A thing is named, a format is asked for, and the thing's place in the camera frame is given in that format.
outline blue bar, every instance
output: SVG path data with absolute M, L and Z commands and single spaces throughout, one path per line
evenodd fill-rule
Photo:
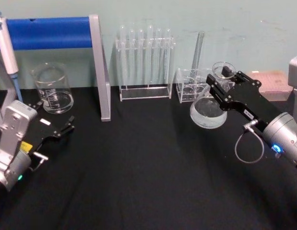
M 14 50 L 92 47 L 89 17 L 7 19 Z

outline light blue wall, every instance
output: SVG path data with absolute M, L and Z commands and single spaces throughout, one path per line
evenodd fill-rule
M 176 39 L 175 68 L 190 68 L 199 30 L 206 31 L 201 66 L 228 61 L 242 71 L 280 69 L 297 55 L 297 0 L 0 0 L 7 18 L 99 14 L 112 85 L 112 48 L 125 21 L 168 24 Z M 29 70 L 45 61 L 67 64 L 72 87 L 94 84 L 90 49 L 17 52 L 22 88 Z

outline blue led light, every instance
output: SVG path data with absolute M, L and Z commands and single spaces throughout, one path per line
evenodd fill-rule
M 281 148 L 278 145 L 273 145 L 273 148 L 275 149 L 276 152 L 281 152 Z

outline black table surface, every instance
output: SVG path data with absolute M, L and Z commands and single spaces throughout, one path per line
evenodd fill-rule
M 240 162 L 246 119 L 237 112 L 206 130 L 175 93 L 120 102 L 112 88 L 111 122 L 101 122 L 96 88 L 72 93 L 70 111 L 40 115 L 57 125 L 74 115 L 75 131 L 46 143 L 49 160 L 0 201 L 0 230 L 297 229 L 297 169 L 267 146 L 259 163 Z M 291 112 L 292 101 L 276 106 Z M 260 144 L 247 135 L 238 151 L 252 160 Z

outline cable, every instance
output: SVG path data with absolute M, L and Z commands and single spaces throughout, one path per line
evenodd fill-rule
M 241 138 L 243 137 L 243 135 L 245 134 L 246 132 L 242 133 L 241 136 L 238 138 L 237 142 L 236 142 L 236 145 L 235 145 L 235 155 L 236 157 L 239 159 L 239 161 L 243 162 L 243 163 L 246 163 L 246 164 L 255 164 L 257 162 L 259 162 L 262 157 L 263 157 L 263 154 L 264 154 L 264 145 L 263 145 L 263 141 L 262 139 L 254 132 L 254 131 L 251 131 L 251 133 L 253 135 L 255 135 L 255 137 L 259 140 L 259 142 L 261 143 L 261 147 L 262 147 L 262 151 L 261 151 L 261 155 L 258 159 L 254 160 L 254 161 L 245 161 L 243 159 L 241 159 L 239 156 L 238 156 L 238 153 L 237 153 L 237 146 L 238 146 L 238 143 L 239 141 L 241 140 Z

